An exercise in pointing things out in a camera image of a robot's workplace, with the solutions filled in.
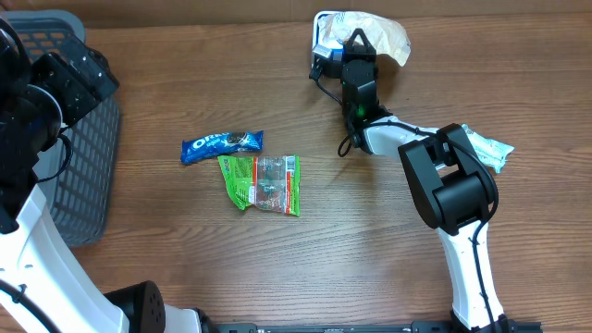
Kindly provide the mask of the beige nut snack pouch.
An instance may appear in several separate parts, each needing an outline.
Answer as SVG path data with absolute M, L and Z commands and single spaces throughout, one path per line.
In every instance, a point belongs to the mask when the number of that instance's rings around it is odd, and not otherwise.
M 362 11 L 344 11 L 343 18 L 333 20 L 329 27 L 330 36 L 339 37 L 344 46 L 355 29 L 363 29 L 376 53 L 391 57 L 400 67 L 406 65 L 411 55 L 406 30 L 395 20 Z

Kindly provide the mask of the green clear snack packet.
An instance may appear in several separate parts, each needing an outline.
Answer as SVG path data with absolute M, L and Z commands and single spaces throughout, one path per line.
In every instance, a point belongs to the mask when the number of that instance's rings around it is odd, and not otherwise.
M 228 196 L 240 210 L 255 206 L 286 215 L 301 214 L 298 155 L 221 155 L 217 160 Z

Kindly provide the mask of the blue Oreo cookie packet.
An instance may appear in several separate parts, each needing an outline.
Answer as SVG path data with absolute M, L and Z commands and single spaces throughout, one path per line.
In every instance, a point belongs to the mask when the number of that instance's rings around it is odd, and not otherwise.
M 210 134 L 181 145 L 180 162 L 192 164 L 238 152 L 259 152 L 264 148 L 264 132 L 223 132 Z

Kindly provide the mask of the mint green wipes packet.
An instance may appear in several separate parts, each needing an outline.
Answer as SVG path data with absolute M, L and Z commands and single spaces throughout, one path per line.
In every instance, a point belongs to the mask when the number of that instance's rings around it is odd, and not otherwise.
M 466 124 L 462 124 L 462 128 L 473 145 L 479 160 L 487 167 L 491 167 L 496 174 L 499 174 L 506 164 L 507 157 L 514 151 L 514 147 L 485 138 L 470 129 Z

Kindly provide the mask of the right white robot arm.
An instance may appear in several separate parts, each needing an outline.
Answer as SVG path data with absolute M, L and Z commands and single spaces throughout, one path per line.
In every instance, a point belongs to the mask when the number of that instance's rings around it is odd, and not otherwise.
M 354 30 L 341 60 L 344 141 L 401 162 L 415 208 L 444 249 L 454 330 L 511 332 L 487 250 L 487 224 L 499 205 L 495 180 L 460 125 L 423 129 L 396 119 L 379 103 L 376 56 L 364 31 Z

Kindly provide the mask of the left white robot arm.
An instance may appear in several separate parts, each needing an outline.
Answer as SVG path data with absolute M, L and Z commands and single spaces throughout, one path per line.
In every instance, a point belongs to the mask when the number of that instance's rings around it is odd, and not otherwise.
M 103 294 L 59 235 L 33 168 L 119 87 L 103 55 L 77 37 L 68 57 L 31 61 L 1 23 L 1 303 L 29 332 L 204 333 L 197 309 L 166 304 L 153 281 Z

